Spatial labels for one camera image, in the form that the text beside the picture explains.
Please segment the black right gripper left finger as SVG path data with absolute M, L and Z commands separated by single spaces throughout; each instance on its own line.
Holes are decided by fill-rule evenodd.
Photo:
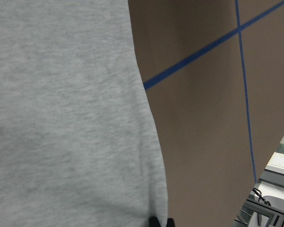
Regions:
M 149 227 L 159 227 L 159 220 L 157 217 L 150 217 L 149 218 Z

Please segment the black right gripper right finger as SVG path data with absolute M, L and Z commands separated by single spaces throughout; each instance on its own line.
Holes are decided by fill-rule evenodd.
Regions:
M 168 218 L 166 227 L 175 227 L 175 221 L 173 218 Z

